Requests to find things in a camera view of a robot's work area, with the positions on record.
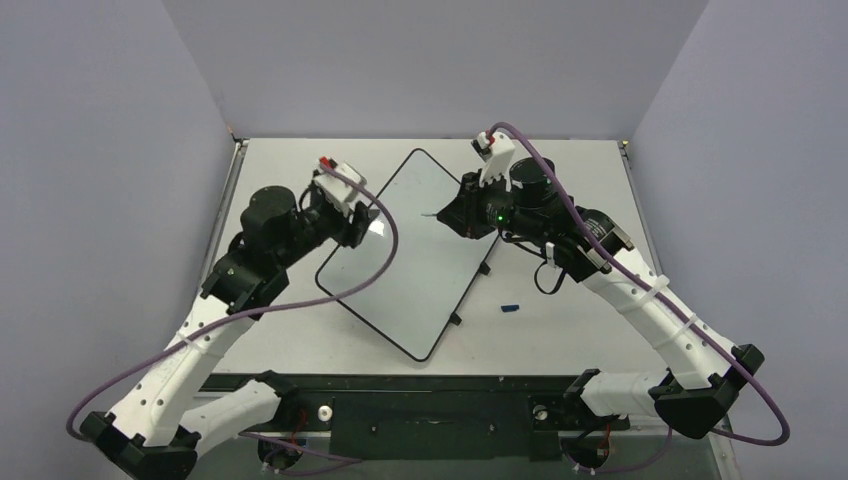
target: screw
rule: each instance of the screw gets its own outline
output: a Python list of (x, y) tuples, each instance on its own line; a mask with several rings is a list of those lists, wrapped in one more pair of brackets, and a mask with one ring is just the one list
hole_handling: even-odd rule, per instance
[(548, 409), (544, 405), (536, 405), (533, 407), (533, 418), (542, 422), (548, 418)]
[(318, 420), (321, 420), (322, 422), (329, 422), (331, 418), (333, 418), (332, 408), (328, 405), (321, 405), (318, 407)]

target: gray floor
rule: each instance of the gray floor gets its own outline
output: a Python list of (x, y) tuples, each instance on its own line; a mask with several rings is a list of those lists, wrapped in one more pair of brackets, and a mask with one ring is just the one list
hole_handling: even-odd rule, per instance
[[(631, 465), (650, 457), (664, 441), (664, 437), (626, 436), (613, 439), (613, 455), (607, 466)], [(312, 448), (326, 449), (328, 439), (311, 439)], [(306, 458), (296, 470), (326, 466), (323, 459)], [(261, 463), (256, 454), (256, 442), (231, 440), (205, 455), (190, 480), (267, 480), (271, 472), (260, 473)], [(318, 478), (332, 479), (472, 479), (487, 480), (516, 478), (557, 479), (574, 478), (570, 464), (563, 462), (528, 462), (526, 458), (509, 457), (474, 461), (372, 461), (353, 465)], [(625, 479), (718, 479), (710, 443), (707, 440), (690, 440), (675, 437), (669, 452), (657, 463), (644, 470), (607, 478)]]

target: gray wall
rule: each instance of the gray wall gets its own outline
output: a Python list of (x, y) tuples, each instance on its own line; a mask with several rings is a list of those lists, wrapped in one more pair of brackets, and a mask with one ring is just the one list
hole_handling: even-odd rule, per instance
[(119, 476), (65, 415), (186, 313), (232, 147), (158, 0), (0, 2), (5, 478)]
[[(842, 0), (712, 0), (633, 138), (672, 286), (762, 348), (794, 427), (779, 449), (736, 445), (746, 478), (848, 469), (846, 24)], [(731, 418), (776, 435), (751, 391)]]
[(239, 136), (627, 138), (707, 1), (164, 3)]

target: white table surface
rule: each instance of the white table surface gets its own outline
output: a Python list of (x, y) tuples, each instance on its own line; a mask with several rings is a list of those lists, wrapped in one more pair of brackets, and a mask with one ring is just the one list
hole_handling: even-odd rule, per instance
[[(534, 145), (554, 161), (576, 202), (612, 217), (652, 263), (616, 143), (538, 140)], [(331, 156), (353, 165), (376, 193), (414, 148), (426, 150), (457, 178), (481, 165), (468, 140), (251, 139), (216, 258), (240, 230), (239, 215), (259, 188), (284, 185), (299, 195), (317, 159)], [(516, 160), (525, 156), (519, 146)], [(291, 284), (275, 304), (325, 296), (314, 276), (332, 248), (328, 241), (290, 268)], [(566, 279), (558, 294), (539, 293), (532, 277), (538, 263), (515, 247), (495, 246), (491, 275), (475, 282), (458, 312), (463, 323), (448, 326), (428, 362), (412, 360), (334, 303), (265, 315), (215, 372), (572, 375), (593, 367), (609, 372), (665, 368), (647, 342), (584, 287)], [(552, 271), (543, 269), (543, 285), (554, 280)], [(503, 304), (520, 309), (502, 313)]]

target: table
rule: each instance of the table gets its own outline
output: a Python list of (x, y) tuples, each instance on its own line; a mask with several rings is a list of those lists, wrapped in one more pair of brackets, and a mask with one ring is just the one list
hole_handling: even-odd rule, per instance
[[(578, 204), (607, 213), (653, 262), (616, 142), (538, 140), (534, 145), (554, 161), (557, 176)], [(455, 177), (480, 167), (468, 140), (251, 139), (225, 202), (215, 259), (240, 230), (239, 215), (259, 188), (283, 185), (299, 194), (317, 159), (330, 156), (353, 165), (377, 192), (415, 148), (427, 151)], [(518, 146), (515, 158), (526, 156)], [(289, 269), (291, 284), (276, 303), (324, 296), (314, 275), (332, 248), (327, 242)], [(462, 324), (448, 327), (428, 362), (415, 362), (343, 307), (328, 304), (265, 315), (215, 372), (575, 375), (592, 367), (608, 372), (665, 368), (618, 313), (582, 286), (567, 280), (557, 295), (540, 294), (532, 280), (538, 262), (526, 253), (500, 244), (489, 265), (491, 275), (474, 283), (458, 312)], [(552, 285), (555, 275), (548, 273), (540, 281)], [(502, 313), (499, 307), (507, 303), (521, 308)]]
[[(648, 235), (637, 208), (626, 163), (612, 141), (537, 140), (536, 148), (554, 161), (557, 176), (578, 204), (604, 211), (632, 238), (656, 267)], [(318, 158), (331, 156), (353, 165), (379, 191), (415, 149), (427, 151), (455, 177), (479, 168), (467, 140), (453, 139), (251, 139), (237, 157), (232, 189), (225, 195), (220, 238), (212, 245), (212, 262), (240, 230), (239, 215), (250, 196), (268, 185), (284, 185), (299, 193), (310, 181)], [(526, 156), (520, 146), (516, 159)], [(324, 296), (314, 275), (332, 251), (327, 242), (289, 270), (290, 286), (276, 303)], [(566, 281), (557, 295), (544, 296), (534, 287), (536, 259), (509, 245), (496, 245), (488, 260), (492, 273), (480, 277), (459, 314), (449, 325), (429, 361), (419, 363), (338, 304), (265, 315), (230, 349), (215, 369), (218, 374), (253, 374), (274, 370), (285, 374), (353, 375), (578, 375), (597, 367), (608, 372), (664, 369), (660, 357), (609, 305), (580, 285)], [(554, 275), (542, 278), (552, 284)], [(521, 305), (505, 314), (499, 306)], [(198, 404), (217, 394), (200, 394)], [(664, 436), (656, 420), (635, 420), (634, 430), (618, 440), (621, 454), (614, 464), (636, 463), (651, 455)], [(311, 445), (326, 449), (328, 437), (305, 434)], [(252, 478), (259, 462), (255, 442), (232, 440), (201, 459), (191, 478)], [(491, 478), (525, 475), (562, 478), (565, 462), (528, 463), (526, 458), (493, 461), (377, 461), (333, 474), (335, 478)], [(692, 441), (676, 435), (672, 450), (650, 469), (626, 478), (739, 478), (730, 442), (710, 435)]]

